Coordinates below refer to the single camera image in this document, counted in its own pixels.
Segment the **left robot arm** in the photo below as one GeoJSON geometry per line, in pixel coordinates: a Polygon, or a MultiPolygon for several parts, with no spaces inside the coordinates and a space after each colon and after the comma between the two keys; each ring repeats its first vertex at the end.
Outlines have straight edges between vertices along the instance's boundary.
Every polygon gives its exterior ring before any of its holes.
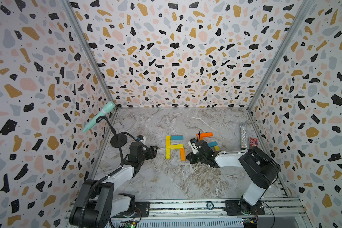
{"type": "Polygon", "coordinates": [[[125,182],[134,178],[146,160],[157,156],[158,147],[146,146],[144,140],[132,142],[130,153],[121,164],[99,180],[88,179],[82,185],[69,216],[69,224],[79,228],[104,228],[117,215],[132,217],[138,213],[135,196],[115,194],[125,182]]]}

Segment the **teal block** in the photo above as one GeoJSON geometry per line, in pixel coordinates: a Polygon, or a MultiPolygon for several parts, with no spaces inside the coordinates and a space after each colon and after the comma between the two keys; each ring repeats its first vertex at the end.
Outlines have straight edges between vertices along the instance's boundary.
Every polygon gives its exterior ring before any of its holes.
{"type": "Polygon", "coordinates": [[[217,143],[217,142],[209,142],[209,143],[208,143],[208,146],[209,146],[209,147],[218,146],[218,143],[217,143]]]}
{"type": "Polygon", "coordinates": [[[172,141],[182,141],[183,140],[183,136],[182,135],[171,135],[170,139],[172,141]]]}

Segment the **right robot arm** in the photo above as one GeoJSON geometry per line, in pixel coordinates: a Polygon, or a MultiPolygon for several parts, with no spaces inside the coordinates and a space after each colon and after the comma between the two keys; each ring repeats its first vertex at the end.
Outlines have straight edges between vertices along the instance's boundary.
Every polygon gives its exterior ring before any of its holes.
{"type": "Polygon", "coordinates": [[[277,181],[281,167],[257,146],[239,152],[213,151],[204,140],[195,138],[188,142],[192,152],[186,156],[190,164],[205,164],[210,168],[241,167],[251,183],[239,200],[225,201],[229,216],[264,215],[262,197],[277,181]]]}

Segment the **yellow block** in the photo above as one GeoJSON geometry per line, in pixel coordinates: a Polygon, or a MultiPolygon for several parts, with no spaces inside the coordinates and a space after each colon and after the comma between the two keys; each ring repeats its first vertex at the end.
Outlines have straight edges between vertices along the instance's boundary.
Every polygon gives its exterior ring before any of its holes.
{"type": "Polygon", "coordinates": [[[166,160],[169,160],[171,158],[171,147],[170,146],[166,146],[166,156],[165,156],[166,160]]]}
{"type": "Polygon", "coordinates": [[[178,149],[181,149],[181,148],[184,148],[183,144],[176,144],[176,145],[171,145],[170,146],[171,150],[178,150],[178,149]]]}
{"type": "Polygon", "coordinates": [[[170,147],[171,146],[171,136],[168,135],[166,136],[166,147],[170,147]]]}
{"type": "Polygon", "coordinates": [[[216,152],[220,152],[219,146],[218,146],[218,145],[214,146],[214,150],[215,150],[216,152]]]}

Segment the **orange block small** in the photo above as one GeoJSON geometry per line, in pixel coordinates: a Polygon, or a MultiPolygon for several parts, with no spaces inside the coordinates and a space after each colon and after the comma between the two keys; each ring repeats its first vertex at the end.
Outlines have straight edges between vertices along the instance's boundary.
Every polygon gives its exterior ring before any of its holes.
{"type": "Polygon", "coordinates": [[[186,155],[185,155],[185,149],[181,148],[180,149],[180,160],[185,161],[186,160],[186,155]]]}

